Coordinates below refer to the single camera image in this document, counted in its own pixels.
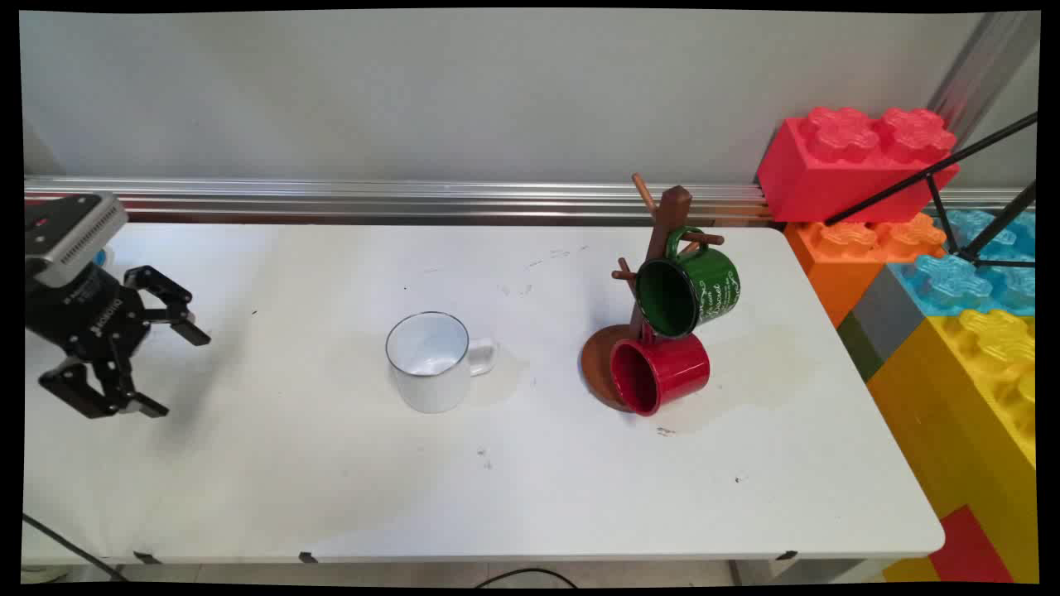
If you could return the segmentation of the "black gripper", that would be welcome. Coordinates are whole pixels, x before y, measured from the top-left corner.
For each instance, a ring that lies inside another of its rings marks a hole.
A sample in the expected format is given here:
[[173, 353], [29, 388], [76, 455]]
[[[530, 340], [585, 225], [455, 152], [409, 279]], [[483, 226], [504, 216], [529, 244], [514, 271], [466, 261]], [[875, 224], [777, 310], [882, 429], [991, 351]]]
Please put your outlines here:
[[[95, 263], [61, 287], [30, 284], [26, 328], [68, 355], [38, 382], [90, 419], [121, 411], [161, 418], [169, 407], [140, 392], [132, 381], [130, 358], [149, 335], [149, 325], [170, 325], [193, 346], [211, 343], [211, 336], [190, 312], [192, 294], [162, 271], [135, 267], [125, 271], [123, 284]], [[147, 291], [164, 306], [144, 309], [138, 291]]]

